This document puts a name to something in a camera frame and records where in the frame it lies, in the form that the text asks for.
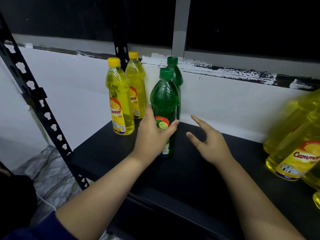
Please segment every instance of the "green bottle cap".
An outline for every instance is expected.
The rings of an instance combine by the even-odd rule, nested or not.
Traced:
[[[174,69],[169,67],[161,68],[160,78],[164,80],[172,80],[174,78]]]
[[[167,58],[167,64],[169,66],[176,66],[178,65],[178,57],[177,56],[169,56]]]

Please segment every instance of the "shelf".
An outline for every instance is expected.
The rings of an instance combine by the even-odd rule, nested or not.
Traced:
[[[109,122],[69,155],[72,166],[89,179],[98,180],[133,150],[139,121],[135,126],[131,135],[121,136],[113,132]],[[223,179],[191,144],[187,131],[205,139],[199,127],[180,122],[172,157],[156,158],[128,197],[170,218],[181,218],[203,234],[242,239]],[[285,181],[269,172],[262,144],[226,134],[224,137],[234,158],[287,219],[307,239],[320,236],[320,210],[312,201],[314,190],[302,181]]]

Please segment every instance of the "green bottle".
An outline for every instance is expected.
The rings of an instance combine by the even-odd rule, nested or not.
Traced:
[[[154,86],[150,102],[157,122],[157,127],[165,130],[177,119],[177,107],[180,104],[180,96],[177,86],[174,84],[174,70],[166,67],[160,69],[160,80]],[[169,138],[160,157],[168,157],[174,151],[175,133]]]
[[[181,89],[180,89],[180,87],[183,84],[183,79],[182,79],[181,72],[178,68],[178,57],[177,56],[169,56],[167,58],[167,64],[168,64],[167,67],[172,68],[174,70],[173,81],[179,91],[180,104],[177,107],[177,118],[179,120],[180,119],[180,112],[181,112]]]

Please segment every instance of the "wall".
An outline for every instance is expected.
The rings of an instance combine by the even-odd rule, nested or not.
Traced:
[[[71,149],[111,120],[105,76],[106,60],[82,55],[20,48]],[[163,57],[143,57],[147,97],[157,83]],[[223,133],[262,142],[281,115],[282,107],[307,92],[190,72],[184,78],[181,121],[194,124],[190,114]]]
[[[10,170],[36,156],[47,143],[0,59],[0,161]]]

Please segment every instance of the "dark blue shirt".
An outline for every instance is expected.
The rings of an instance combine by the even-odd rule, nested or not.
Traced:
[[[20,228],[6,235],[2,240],[76,240],[56,218],[52,212],[47,218],[36,227]]]

